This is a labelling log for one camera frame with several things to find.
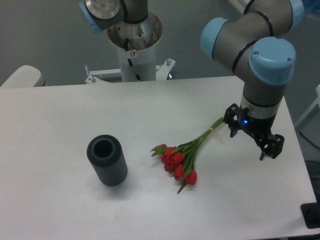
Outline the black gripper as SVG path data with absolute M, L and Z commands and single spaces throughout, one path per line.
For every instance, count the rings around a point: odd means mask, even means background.
M 260 148 L 260 161 L 264 158 L 275 159 L 282 152 L 285 142 L 282 135 L 271 133 L 271 127 L 276 116 L 258 119 L 249 116 L 249 112 L 247 107 L 242 108 L 235 103 L 226 109 L 223 122 L 228 125 L 230 137 L 233 138 L 239 130 L 243 130 L 255 140 Z

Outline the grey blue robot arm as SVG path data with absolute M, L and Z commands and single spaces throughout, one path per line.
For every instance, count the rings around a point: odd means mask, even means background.
M 300 0 L 242 0 L 240 5 L 243 15 L 236 21 L 216 17 L 203 28 L 200 47 L 244 82 L 240 105 L 231 105 L 223 118 L 231 136 L 242 130 L 254 139 L 262 158 L 276 158 L 284 137 L 272 134 L 271 127 L 297 57 L 281 34 L 302 21 L 304 5 Z M 116 46 L 124 82 L 162 75 L 155 46 L 163 26 L 146 0 L 83 0 L 78 7 L 90 29 L 106 31 Z

